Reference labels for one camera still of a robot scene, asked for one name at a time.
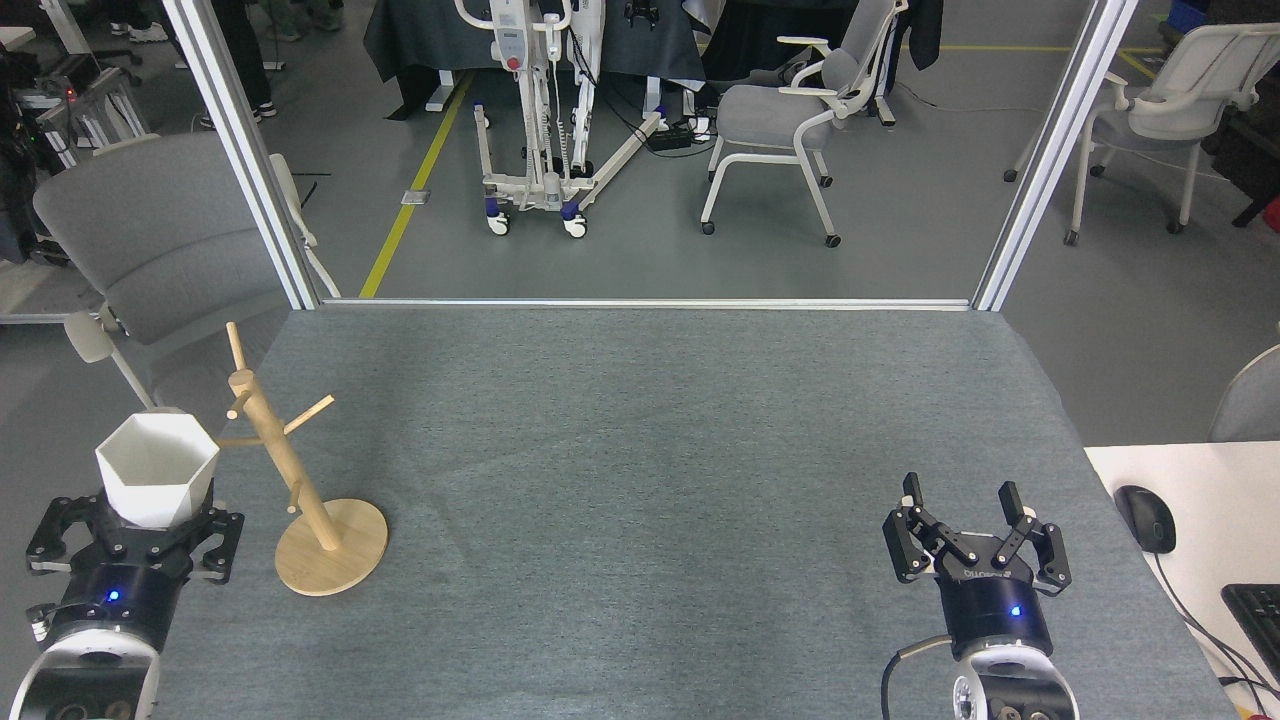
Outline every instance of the gray felt mat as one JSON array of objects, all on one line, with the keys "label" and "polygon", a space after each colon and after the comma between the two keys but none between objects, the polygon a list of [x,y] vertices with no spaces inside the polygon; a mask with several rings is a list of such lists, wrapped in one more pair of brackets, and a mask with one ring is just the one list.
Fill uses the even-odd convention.
[{"label": "gray felt mat", "polygon": [[[390,546],[293,594],[284,486],[224,451],[236,573],[184,591],[156,717],[878,717],[892,652],[943,632],[881,536],[908,470],[952,527],[1002,532],[1006,479],[1062,527],[1084,717],[1234,716],[998,315],[329,307],[261,377],[285,418],[337,396],[296,446]],[[908,660],[893,717],[950,717],[951,680]]]}]

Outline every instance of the robotic arm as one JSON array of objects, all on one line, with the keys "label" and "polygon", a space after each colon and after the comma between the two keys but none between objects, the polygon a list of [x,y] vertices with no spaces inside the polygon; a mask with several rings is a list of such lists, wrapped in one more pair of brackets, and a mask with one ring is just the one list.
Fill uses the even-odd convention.
[{"label": "robotic arm", "polygon": [[[938,583],[960,664],[956,720],[1078,720],[1075,698],[1048,660],[1053,643],[1037,596],[1053,597],[1071,583],[1061,529],[1024,506],[1012,482],[1000,487],[1000,503],[1006,537],[954,530],[924,509],[920,480],[909,473],[901,506],[883,525],[893,571],[902,583],[924,574]],[[1018,556],[1028,539],[1034,571]]]},{"label": "robotic arm", "polygon": [[[244,516],[212,506],[170,528],[137,528],[111,507],[105,492],[55,498],[31,544],[35,575],[69,573],[61,602],[37,605],[27,619],[44,651],[23,679],[9,720],[145,720],[155,703],[159,656],[191,578],[230,579]],[[83,523],[91,543],[67,560],[63,536]],[[221,542],[201,556],[206,539]]]}]

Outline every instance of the black cloth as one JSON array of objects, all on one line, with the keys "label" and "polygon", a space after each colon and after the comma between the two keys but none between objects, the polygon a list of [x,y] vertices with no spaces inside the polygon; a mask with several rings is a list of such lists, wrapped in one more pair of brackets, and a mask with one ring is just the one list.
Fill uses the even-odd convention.
[{"label": "black cloth", "polygon": [[[668,79],[704,79],[689,15],[680,0],[652,0],[659,12],[653,29],[644,19],[634,27],[623,15],[625,3],[605,4],[602,69],[612,73]],[[486,18],[486,0],[463,0],[472,15]],[[493,33],[476,29],[458,17],[448,1],[378,0],[365,28],[365,51],[385,82],[402,68],[436,70],[497,68],[489,56]],[[568,59],[571,46],[566,46]]]},{"label": "black cloth", "polygon": [[[805,1],[813,5],[803,5]],[[780,0],[777,4],[730,0],[703,53],[707,79],[742,79],[751,70],[781,67],[797,49],[778,42],[780,35],[822,37],[832,46],[840,45],[855,5],[856,0]]]},{"label": "black cloth", "polygon": [[893,46],[888,49],[888,77],[886,95],[897,81],[897,58],[902,54],[902,38],[911,32],[911,63],[923,70],[938,59],[942,47],[942,0],[909,0],[910,6],[897,17]]}]

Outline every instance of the caster wheel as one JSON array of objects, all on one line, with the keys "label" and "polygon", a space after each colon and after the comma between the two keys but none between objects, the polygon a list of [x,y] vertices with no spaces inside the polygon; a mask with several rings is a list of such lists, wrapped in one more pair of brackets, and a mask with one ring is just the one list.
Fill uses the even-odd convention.
[{"label": "caster wheel", "polygon": [[576,215],[572,220],[564,220],[564,229],[573,238],[580,238],[586,236],[586,218],[582,215]]},{"label": "caster wheel", "polygon": [[485,219],[489,220],[489,229],[493,231],[493,234],[503,236],[511,229],[511,218],[508,218],[506,213],[498,215],[497,218]]}]

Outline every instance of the white medical device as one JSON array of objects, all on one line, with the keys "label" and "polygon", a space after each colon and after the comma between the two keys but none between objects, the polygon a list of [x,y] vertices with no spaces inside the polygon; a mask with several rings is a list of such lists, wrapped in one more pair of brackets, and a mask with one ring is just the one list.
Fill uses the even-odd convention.
[{"label": "white medical device", "polygon": [[[490,0],[493,19],[484,20],[467,12],[462,0],[453,0],[467,24],[493,32],[493,59],[515,76],[520,88],[525,126],[524,176],[493,172],[489,118],[481,102],[474,108],[485,217],[494,234],[507,234],[511,217],[502,209],[506,202],[517,211],[559,213],[571,236],[585,236],[586,217],[582,211],[662,122],[659,108],[645,114],[640,127],[604,165],[595,168],[586,159],[591,106],[600,77],[604,0],[576,0],[573,9],[568,0],[561,3],[562,14],[540,14],[536,0],[534,4],[529,0]],[[570,113],[572,129],[567,135],[556,77],[557,65],[566,53],[573,64],[573,82],[579,86],[577,105]]]}]

